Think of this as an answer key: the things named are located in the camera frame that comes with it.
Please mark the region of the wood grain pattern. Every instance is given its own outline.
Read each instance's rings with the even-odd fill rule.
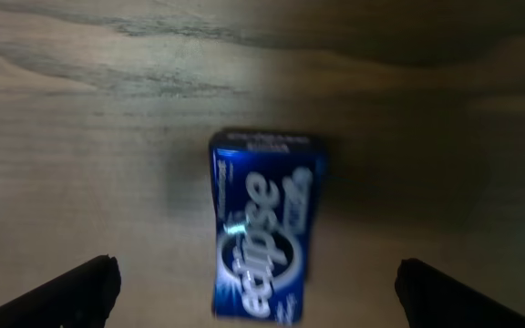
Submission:
[[[329,141],[303,326],[407,326],[408,257],[525,314],[518,0],[0,0],[0,304],[108,253],[109,327],[255,326],[210,314],[227,126]]]

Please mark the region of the blue tin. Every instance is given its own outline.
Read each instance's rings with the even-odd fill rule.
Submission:
[[[316,138],[224,130],[211,139],[215,315],[297,323],[326,156]]]

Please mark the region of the wood grain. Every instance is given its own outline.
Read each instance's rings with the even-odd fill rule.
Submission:
[[[206,145],[311,131],[303,326],[407,326],[418,257],[525,314],[525,1],[0,0],[0,304],[117,256],[108,327],[211,318]]]

